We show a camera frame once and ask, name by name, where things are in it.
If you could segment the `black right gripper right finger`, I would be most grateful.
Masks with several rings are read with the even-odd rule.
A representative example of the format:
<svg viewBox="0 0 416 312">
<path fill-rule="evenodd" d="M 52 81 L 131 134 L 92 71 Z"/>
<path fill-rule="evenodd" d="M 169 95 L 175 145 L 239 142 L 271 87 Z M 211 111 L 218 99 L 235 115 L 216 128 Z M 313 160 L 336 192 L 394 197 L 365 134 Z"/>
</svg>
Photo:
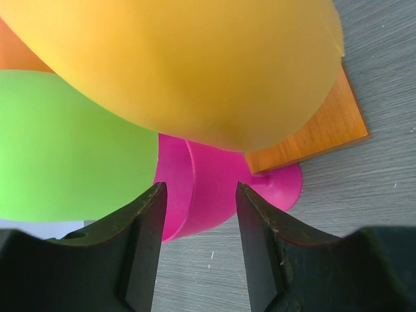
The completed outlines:
<svg viewBox="0 0 416 312">
<path fill-rule="evenodd" d="M 252 311 L 414 311 L 415 228 L 337 237 L 239 183 L 237 216 Z"/>
</svg>

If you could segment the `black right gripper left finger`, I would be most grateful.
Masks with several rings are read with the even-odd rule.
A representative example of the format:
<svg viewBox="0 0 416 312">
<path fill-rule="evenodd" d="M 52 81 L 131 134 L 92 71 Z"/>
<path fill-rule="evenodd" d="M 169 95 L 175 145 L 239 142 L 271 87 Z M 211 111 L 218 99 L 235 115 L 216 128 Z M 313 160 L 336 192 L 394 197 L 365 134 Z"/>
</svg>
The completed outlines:
<svg viewBox="0 0 416 312">
<path fill-rule="evenodd" d="M 1 231 L 2 311 L 150 311 L 167 208 L 156 183 L 61 239 Z"/>
</svg>

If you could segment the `green plastic wine glass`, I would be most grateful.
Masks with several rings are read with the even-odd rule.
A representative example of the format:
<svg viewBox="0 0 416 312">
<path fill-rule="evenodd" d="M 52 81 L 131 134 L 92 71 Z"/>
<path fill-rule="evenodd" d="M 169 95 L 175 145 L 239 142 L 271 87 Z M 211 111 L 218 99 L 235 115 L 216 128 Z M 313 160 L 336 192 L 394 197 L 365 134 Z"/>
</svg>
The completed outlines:
<svg viewBox="0 0 416 312">
<path fill-rule="evenodd" d="M 58 75 L 1 71 L 1 218 L 100 219 L 153 184 L 157 156 L 155 132 Z"/>
</svg>

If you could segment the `pink plastic wine glass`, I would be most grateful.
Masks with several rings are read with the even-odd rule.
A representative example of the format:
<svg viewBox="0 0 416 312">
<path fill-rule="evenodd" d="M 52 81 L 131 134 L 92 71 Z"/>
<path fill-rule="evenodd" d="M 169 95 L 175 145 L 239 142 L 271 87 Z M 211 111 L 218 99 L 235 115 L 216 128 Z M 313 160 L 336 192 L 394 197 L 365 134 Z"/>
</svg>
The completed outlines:
<svg viewBox="0 0 416 312">
<path fill-rule="evenodd" d="M 253 175 L 242 153 L 168 135 L 159 135 L 155 181 L 165 182 L 168 189 L 163 242 L 215 228 L 233 217 L 238 183 L 282 211 L 297 202 L 303 186 L 297 164 Z"/>
</svg>

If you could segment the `gold wire glass rack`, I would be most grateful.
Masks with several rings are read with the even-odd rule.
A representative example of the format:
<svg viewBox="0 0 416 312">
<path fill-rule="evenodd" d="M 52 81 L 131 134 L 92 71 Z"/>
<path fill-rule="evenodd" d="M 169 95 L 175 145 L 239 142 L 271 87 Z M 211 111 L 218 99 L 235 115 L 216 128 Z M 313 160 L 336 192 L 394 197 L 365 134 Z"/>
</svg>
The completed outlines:
<svg viewBox="0 0 416 312">
<path fill-rule="evenodd" d="M 344 65 L 325 102 L 295 134 L 280 143 L 245 155 L 253 174 L 300 163 L 371 138 Z"/>
</svg>

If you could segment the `yellow plastic wine glass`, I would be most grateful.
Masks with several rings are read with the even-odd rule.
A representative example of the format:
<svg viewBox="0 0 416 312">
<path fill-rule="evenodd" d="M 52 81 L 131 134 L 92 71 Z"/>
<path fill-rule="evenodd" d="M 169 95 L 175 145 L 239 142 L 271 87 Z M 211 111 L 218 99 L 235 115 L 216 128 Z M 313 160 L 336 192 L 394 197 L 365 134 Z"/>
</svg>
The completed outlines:
<svg viewBox="0 0 416 312">
<path fill-rule="evenodd" d="M 301 129 L 344 55 L 332 1 L 2 1 L 1 19 L 108 111 L 229 151 Z"/>
</svg>

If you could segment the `orange plastic wine glass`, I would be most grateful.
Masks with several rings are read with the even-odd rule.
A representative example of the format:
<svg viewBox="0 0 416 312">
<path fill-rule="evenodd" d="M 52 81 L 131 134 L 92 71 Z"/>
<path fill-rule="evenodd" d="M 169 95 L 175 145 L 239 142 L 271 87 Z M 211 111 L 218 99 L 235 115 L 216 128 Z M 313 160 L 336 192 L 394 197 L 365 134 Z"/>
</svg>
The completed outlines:
<svg viewBox="0 0 416 312">
<path fill-rule="evenodd" d="M 54 73 L 16 36 L 3 20 L 1 20 L 0 26 L 0 67 L 2 70 L 32 70 Z"/>
</svg>

